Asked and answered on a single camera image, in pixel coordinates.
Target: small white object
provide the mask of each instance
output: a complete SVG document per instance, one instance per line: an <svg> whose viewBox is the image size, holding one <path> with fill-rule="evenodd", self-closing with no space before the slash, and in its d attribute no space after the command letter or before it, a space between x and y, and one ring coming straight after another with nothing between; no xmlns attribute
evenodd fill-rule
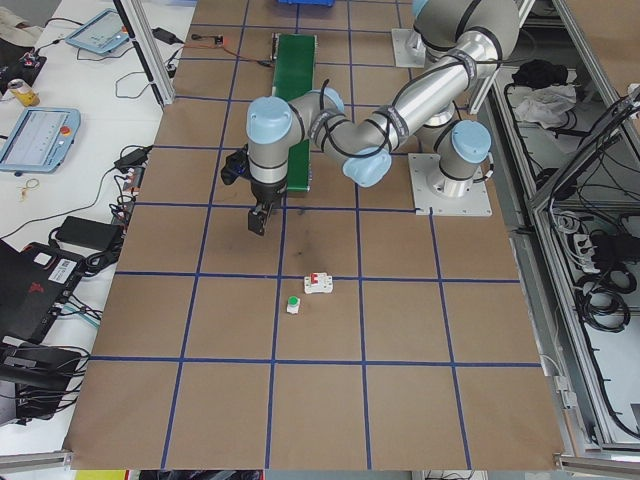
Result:
<svg viewBox="0 0 640 480"><path fill-rule="evenodd" d="M298 297L289 297L287 300L287 313L297 315L300 310L300 299Z"/></svg>
<svg viewBox="0 0 640 480"><path fill-rule="evenodd" d="M36 258L33 259L35 263L37 263L38 265L42 265L43 267L48 264L50 260L51 255L47 255L43 252L40 252L38 255L36 255Z"/></svg>
<svg viewBox="0 0 640 480"><path fill-rule="evenodd" d="M312 273L304 277L304 293L333 292L333 277L326 273Z"/></svg>

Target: grid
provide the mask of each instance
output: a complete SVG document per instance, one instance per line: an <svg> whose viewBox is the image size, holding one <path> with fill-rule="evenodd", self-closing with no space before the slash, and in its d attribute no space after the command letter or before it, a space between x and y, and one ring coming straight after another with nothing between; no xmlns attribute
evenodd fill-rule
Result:
<svg viewBox="0 0 640 480"><path fill-rule="evenodd" d="M257 58L272 31L316 34L316 83L332 74L359 119L413 74L388 36L410 11L200 1L189 34L214 28ZM180 62L67 438L74 468L552 468L561 443L499 213L418 217L404 153L363 190L313 151L310 194L253 236L248 185L217 178L270 72L222 55ZM301 295L311 271L334 293Z"/></svg>

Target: metal mounting plate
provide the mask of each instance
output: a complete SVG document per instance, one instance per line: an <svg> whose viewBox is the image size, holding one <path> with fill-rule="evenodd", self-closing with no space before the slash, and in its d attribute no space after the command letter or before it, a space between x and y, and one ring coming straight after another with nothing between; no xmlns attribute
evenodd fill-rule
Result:
<svg viewBox="0 0 640 480"><path fill-rule="evenodd" d="M412 30L406 28L392 28L393 55L396 67L424 68L425 55L416 55L407 48L407 39Z"/></svg>
<svg viewBox="0 0 640 480"><path fill-rule="evenodd" d="M409 171L413 189L413 203L417 215L429 215L431 209L436 216L447 217L490 217L491 204L487 188L483 183L474 183L471 190L462 198L447 199L436 195L427 185L427 174L440 161L440 155L409 154ZM480 169L476 178L480 178Z"/></svg>

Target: can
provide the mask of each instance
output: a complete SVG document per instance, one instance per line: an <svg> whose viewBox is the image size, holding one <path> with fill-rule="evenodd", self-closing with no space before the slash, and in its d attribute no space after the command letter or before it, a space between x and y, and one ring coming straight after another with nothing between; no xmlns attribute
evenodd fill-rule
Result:
<svg viewBox="0 0 640 480"><path fill-rule="evenodd" d="M19 78L11 80L8 83L7 88L25 107L35 107L40 103L40 97L38 97L38 94L34 92L33 88L31 88L24 80Z"/></svg>

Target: black laptop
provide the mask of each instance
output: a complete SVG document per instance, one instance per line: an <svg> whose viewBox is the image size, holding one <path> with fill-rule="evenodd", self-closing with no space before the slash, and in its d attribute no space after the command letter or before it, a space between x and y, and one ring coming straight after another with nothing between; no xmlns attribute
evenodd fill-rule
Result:
<svg viewBox="0 0 640 480"><path fill-rule="evenodd" d="M31 243L22 252L0 240L0 340L40 343L78 285L84 257Z"/></svg>

